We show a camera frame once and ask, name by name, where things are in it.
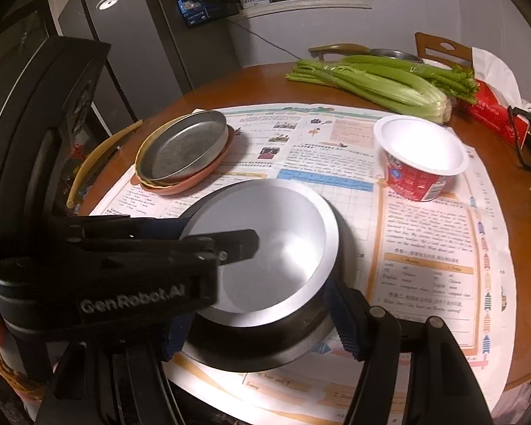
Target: celery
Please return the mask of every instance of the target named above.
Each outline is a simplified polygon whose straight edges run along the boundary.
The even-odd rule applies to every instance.
[[[462,70],[459,65],[455,65],[452,70],[445,70],[402,59],[369,55],[347,56],[341,59],[340,63],[357,68],[363,68],[360,65],[371,64],[373,66],[400,69],[427,80],[446,95],[459,97],[469,103],[476,103],[475,94],[478,92],[478,84],[474,79],[473,73]]]
[[[430,121],[434,121],[435,123],[444,122],[444,107],[446,106],[446,104],[444,103],[442,104],[443,107],[440,107],[437,104],[430,104],[427,106],[406,105],[404,103],[400,103],[391,100],[387,97],[375,94],[371,91],[363,89],[362,87],[358,87],[350,81],[335,76],[334,73],[330,74],[323,70],[315,70],[314,75],[320,78],[321,80],[325,81],[326,83],[333,83],[335,86],[338,86],[342,89],[346,89],[357,96],[363,97],[364,99],[377,103],[378,105],[386,107],[387,109],[392,110],[394,112],[398,112],[403,115],[412,115],[415,117],[426,118]]]
[[[450,114],[450,103],[444,93],[403,69],[300,60],[286,77],[291,81],[339,87],[394,112],[436,123],[444,122]]]

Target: electrical cord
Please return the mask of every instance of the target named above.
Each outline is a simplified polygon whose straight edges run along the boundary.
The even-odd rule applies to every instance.
[[[242,25],[242,24],[237,24],[236,22],[233,22],[233,21],[231,21],[231,20],[228,19],[228,18],[227,18],[227,21],[230,22],[230,23],[233,24],[233,25],[236,25],[236,26],[240,27],[241,29],[244,29],[245,31],[251,33],[252,35],[257,36],[259,39],[265,41],[267,44],[269,44],[269,45],[271,45],[271,46],[273,46],[273,47],[276,47],[277,49],[281,49],[282,51],[286,52],[287,54],[292,55],[294,58],[296,58],[296,59],[298,59],[298,60],[301,60],[301,58],[300,58],[299,56],[293,54],[291,51],[288,51],[287,49],[282,48],[281,46],[276,45],[275,43],[269,41],[268,39],[265,39],[263,36],[258,35],[257,33],[255,33],[255,32],[253,32],[252,30],[250,30],[248,27],[244,27],[244,25]]]

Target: wooden chair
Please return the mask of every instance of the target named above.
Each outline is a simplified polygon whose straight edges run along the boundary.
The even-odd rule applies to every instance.
[[[454,64],[469,64],[472,65],[472,50],[471,48],[449,40],[448,38],[442,38],[441,36],[428,35],[426,33],[417,32],[415,34],[415,44],[417,45],[417,55],[423,59],[433,59],[437,62],[442,62],[448,66],[453,67]],[[460,59],[465,62],[456,62],[451,59],[435,56],[427,53],[427,49],[447,54],[450,57]]]
[[[67,207],[69,209],[75,207],[77,194],[80,189],[93,176],[96,170],[108,161],[108,158],[116,150],[117,146],[122,145],[120,142],[122,138],[138,129],[142,123],[143,120],[136,121],[123,130],[118,131],[116,134],[111,135],[86,157],[75,176],[75,180],[73,181],[67,197]]]
[[[354,43],[340,43],[336,45],[316,46],[309,48],[309,52],[314,57],[318,55],[319,61],[324,61],[325,54],[342,54],[343,56],[352,56],[354,54],[369,54],[369,48]]]

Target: chair backrest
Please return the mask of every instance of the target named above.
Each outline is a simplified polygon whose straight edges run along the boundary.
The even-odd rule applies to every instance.
[[[460,64],[460,62],[453,61],[448,58],[435,56],[427,53],[427,49],[441,52],[452,58],[461,59],[462,61],[470,62],[472,64],[472,50],[471,48],[461,45],[455,41],[443,38],[442,36],[428,35],[426,33],[417,32],[415,34],[415,44],[417,45],[417,55],[423,59],[433,59],[437,62],[442,62],[448,66]]]

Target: celery stalk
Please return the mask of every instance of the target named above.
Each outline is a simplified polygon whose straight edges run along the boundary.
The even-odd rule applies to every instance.
[[[285,75],[285,78],[291,81],[301,81],[303,83],[320,84],[322,86],[332,86],[330,84],[326,84],[324,81],[316,78],[313,75],[306,75],[304,73],[288,73],[287,75]]]
[[[372,75],[354,68],[335,68],[329,70],[337,78],[351,82],[363,89],[387,97],[406,105],[426,105],[429,100],[416,90],[402,83]]]
[[[371,91],[358,87],[357,85],[342,78],[338,78],[334,74],[330,74],[326,71],[315,70],[314,75],[320,78],[321,80],[325,81],[326,83],[333,83],[335,86],[338,86],[342,89],[346,89],[357,96],[363,97],[364,99],[377,103],[378,105],[386,107],[389,110],[393,110],[394,112],[398,112],[404,115],[413,115],[416,117],[426,118],[430,121],[434,121],[435,123],[443,123],[444,121],[443,118],[445,114],[445,104],[442,104],[443,108],[437,106],[437,104],[430,104],[428,106],[406,105],[404,103],[391,100],[389,98],[380,96]]]
[[[369,56],[369,55],[355,55],[355,56],[346,56],[340,60],[340,63],[344,64],[376,64],[386,67],[400,68],[401,70],[411,71],[414,70],[417,72],[429,72],[436,75],[443,75],[446,78],[452,79],[454,81],[459,81],[465,78],[468,78],[470,73],[463,72],[462,70],[445,70],[439,67],[430,66],[427,64],[418,64],[417,62],[404,61],[402,59],[392,59],[386,58],[383,56]]]
[[[446,75],[442,75],[436,72],[429,71],[425,68],[418,68],[418,67],[414,67],[413,69],[411,69],[411,71],[415,73],[416,75],[419,75],[422,78],[429,79],[429,80],[436,80],[439,83],[444,83],[448,85],[449,87],[451,87],[452,89],[456,91],[460,91],[461,93],[468,92],[468,88],[466,86],[464,86],[463,84],[455,80],[448,78]]]
[[[446,96],[428,81],[419,76],[397,68],[380,66],[376,64],[354,64],[353,67],[373,75],[383,76],[395,80],[419,92],[426,101],[443,102]]]
[[[460,91],[454,90],[451,87],[447,86],[446,84],[440,83],[439,81],[436,81],[436,80],[427,80],[427,81],[431,83],[432,85],[434,85],[437,89],[440,89],[447,96],[458,97],[462,99],[463,101],[466,101],[470,104],[476,103],[476,94],[473,92],[461,93]]]

